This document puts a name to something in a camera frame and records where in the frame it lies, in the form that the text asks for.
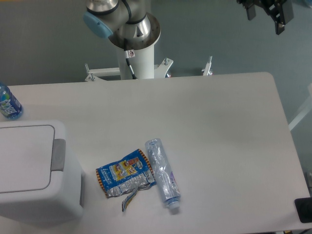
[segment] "blue snack packaging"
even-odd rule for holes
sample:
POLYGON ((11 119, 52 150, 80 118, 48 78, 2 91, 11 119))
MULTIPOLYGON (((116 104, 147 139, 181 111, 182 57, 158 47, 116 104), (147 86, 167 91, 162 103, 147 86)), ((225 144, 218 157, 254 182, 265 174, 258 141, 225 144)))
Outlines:
POLYGON ((120 161, 97 168, 96 174, 107 198, 148 189, 156 183, 150 162, 140 149, 120 161))

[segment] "gray floor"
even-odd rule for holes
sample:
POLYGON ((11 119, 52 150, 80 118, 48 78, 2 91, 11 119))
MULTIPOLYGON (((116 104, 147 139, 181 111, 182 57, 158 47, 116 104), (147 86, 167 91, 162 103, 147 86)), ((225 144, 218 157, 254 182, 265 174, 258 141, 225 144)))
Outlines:
MULTIPOLYGON (((156 62, 175 63, 172 75, 200 75, 209 55, 215 74, 273 74, 290 120, 312 83, 312 9, 293 1, 295 18, 280 36, 262 9, 247 20, 236 0, 153 0, 162 27, 156 62)), ((82 21, 84 0, 0 3, 1 81, 8 85, 79 82, 84 63, 117 67, 113 46, 82 21)), ((312 170, 312 113, 292 133, 304 171, 312 170)))

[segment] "blue bottle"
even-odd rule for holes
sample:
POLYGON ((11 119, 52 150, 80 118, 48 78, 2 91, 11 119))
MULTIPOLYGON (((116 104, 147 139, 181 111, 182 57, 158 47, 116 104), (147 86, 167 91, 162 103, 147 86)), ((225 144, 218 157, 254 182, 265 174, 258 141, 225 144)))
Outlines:
POLYGON ((159 138, 149 140, 145 143, 145 147, 162 201, 170 210, 179 208, 180 191, 161 140, 159 138))
POLYGON ((23 113, 20 102, 11 93, 8 86, 0 82, 0 112, 7 119, 17 119, 23 113))
POLYGON ((312 0, 304 0, 309 8, 312 8, 312 0))

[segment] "bottle cap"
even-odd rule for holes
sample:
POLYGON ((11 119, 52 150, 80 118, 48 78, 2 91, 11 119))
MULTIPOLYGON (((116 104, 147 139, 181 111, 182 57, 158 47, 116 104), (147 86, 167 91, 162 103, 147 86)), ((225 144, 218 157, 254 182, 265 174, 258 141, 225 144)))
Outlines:
POLYGON ((180 203, 178 201, 173 201, 168 204, 170 210, 174 210, 180 207, 180 203))

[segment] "cable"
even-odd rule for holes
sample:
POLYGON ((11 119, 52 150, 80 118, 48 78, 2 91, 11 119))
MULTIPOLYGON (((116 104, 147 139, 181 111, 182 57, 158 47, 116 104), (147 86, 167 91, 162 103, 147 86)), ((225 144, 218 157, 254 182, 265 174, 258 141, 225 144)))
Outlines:
MULTIPOLYGON (((127 42, 128 42, 127 39, 123 40, 123 50, 124 51, 127 51, 127 42)), ((137 77, 135 76, 135 72, 134 72, 134 70, 133 70, 133 68, 132 68, 128 58, 126 58, 126 62, 127 62, 127 65, 128 65, 128 67, 130 69, 130 73, 131 73, 132 79, 137 79, 137 77)))
POLYGON ((311 228, 310 229, 306 229, 306 230, 300 232, 299 234, 304 234, 304 233, 308 232, 309 230, 311 230, 311 228))

